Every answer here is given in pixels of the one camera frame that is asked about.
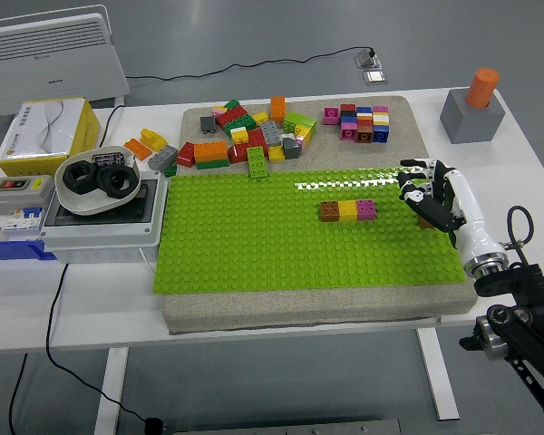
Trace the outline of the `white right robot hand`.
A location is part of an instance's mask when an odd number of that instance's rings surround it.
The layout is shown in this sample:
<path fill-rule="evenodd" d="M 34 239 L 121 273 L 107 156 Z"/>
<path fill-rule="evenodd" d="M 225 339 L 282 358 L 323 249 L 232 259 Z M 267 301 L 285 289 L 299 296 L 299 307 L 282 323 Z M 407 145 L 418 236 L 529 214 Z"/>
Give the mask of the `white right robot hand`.
<path fill-rule="evenodd" d="M 471 188 L 457 169 L 437 159 L 403 159 L 397 175 L 400 199 L 450 236 L 467 276 L 480 278 L 507 268 L 504 247 L 492 239 Z"/>

